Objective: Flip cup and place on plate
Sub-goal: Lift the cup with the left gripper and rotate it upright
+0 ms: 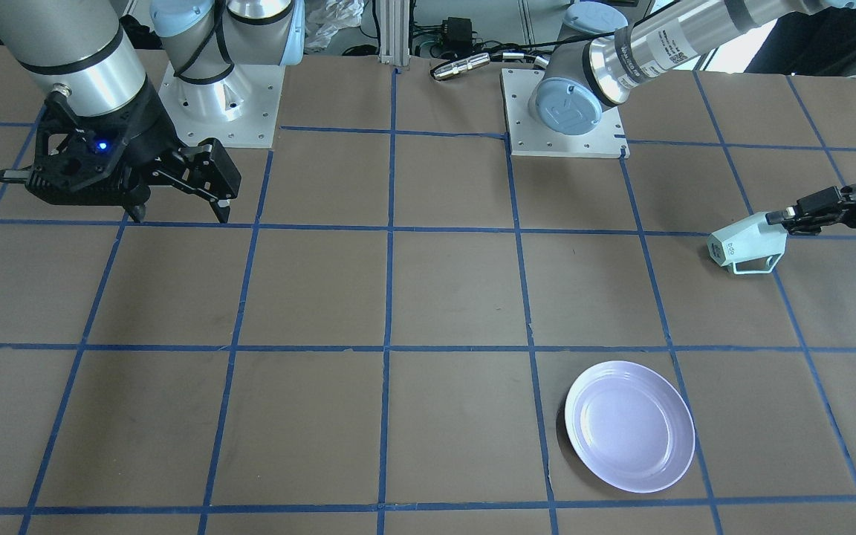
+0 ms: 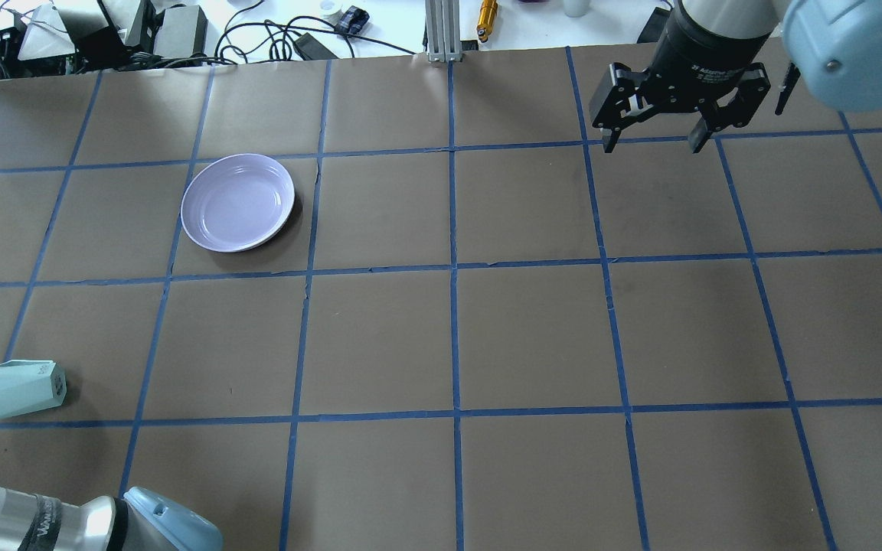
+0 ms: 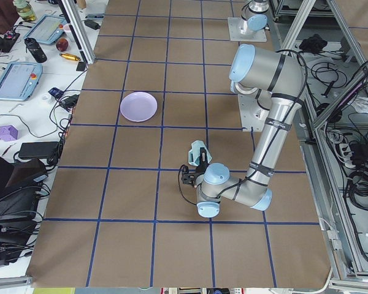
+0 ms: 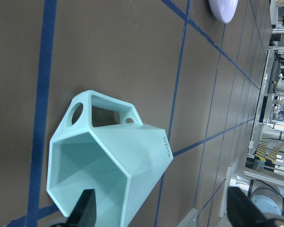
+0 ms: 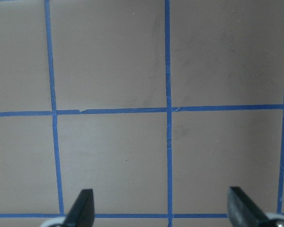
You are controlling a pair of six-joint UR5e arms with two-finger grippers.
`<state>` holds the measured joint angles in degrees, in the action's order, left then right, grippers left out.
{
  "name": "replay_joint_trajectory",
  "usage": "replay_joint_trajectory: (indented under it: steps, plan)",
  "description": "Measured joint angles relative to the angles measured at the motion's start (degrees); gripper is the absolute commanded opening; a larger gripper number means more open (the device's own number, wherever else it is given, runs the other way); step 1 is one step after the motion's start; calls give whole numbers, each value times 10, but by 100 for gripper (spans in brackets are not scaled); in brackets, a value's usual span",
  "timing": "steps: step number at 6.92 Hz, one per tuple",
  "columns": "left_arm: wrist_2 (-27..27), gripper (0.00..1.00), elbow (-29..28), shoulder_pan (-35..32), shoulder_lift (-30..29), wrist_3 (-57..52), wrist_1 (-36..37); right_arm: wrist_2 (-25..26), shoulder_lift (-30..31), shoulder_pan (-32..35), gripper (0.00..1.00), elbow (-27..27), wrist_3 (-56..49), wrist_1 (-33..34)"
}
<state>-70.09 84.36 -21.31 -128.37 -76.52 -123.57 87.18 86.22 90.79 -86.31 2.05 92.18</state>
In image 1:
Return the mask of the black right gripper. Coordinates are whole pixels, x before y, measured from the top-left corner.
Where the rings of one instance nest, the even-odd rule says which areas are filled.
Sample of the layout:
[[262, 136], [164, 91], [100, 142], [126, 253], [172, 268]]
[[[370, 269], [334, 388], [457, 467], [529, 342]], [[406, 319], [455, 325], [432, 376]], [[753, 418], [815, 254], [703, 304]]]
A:
[[30, 166], [0, 169], [0, 182], [20, 184], [59, 206], [120, 206], [143, 223], [150, 187], [167, 185], [207, 201], [226, 224], [241, 173], [218, 138], [183, 146], [152, 81], [134, 98], [94, 117], [78, 115], [71, 91], [53, 85], [35, 132]]

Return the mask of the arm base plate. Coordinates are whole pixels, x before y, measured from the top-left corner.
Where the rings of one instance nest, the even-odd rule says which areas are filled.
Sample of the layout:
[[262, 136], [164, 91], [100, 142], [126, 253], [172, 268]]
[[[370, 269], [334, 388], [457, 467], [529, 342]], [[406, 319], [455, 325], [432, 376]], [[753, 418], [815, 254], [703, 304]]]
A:
[[584, 85], [541, 70], [503, 68], [510, 153], [520, 157], [621, 159], [631, 155], [618, 109]]
[[173, 71], [168, 65], [158, 94], [181, 142], [212, 137], [225, 148], [272, 148], [286, 67], [236, 65], [210, 85], [181, 81]]

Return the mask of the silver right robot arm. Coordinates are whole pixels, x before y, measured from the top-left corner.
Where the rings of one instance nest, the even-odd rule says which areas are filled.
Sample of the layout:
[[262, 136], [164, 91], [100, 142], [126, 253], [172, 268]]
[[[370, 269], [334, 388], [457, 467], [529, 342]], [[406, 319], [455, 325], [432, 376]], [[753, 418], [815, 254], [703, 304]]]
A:
[[[632, 89], [700, 48], [792, 13], [835, 1], [686, 1], [634, 24], [601, 27], [597, 3], [573, 4], [549, 43], [533, 88], [537, 125], [588, 135]], [[156, 91], [106, 1], [0, 1], [0, 40], [44, 92], [33, 163], [0, 169], [48, 204], [119, 207], [146, 216], [153, 187], [201, 198], [227, 223], [241, 173], [228, 133], [262, 112], [258, 74], [298, 64], [305, 47], [302, 1], [154, 1], [153, 30], [169, 54], [171, 96]]]

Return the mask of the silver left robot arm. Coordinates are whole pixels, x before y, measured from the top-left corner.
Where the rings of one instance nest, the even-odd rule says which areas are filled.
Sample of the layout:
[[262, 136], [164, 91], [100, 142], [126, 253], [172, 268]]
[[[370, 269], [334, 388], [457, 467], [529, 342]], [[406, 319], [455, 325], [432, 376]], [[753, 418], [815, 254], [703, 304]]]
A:
[[573, 2], [528, 108], [551, 131], [584, 135], [676, 65], [789, 13], [828, 9], [856, 10], [856, 1], [675, 1], [635, 23], [609, 4]]

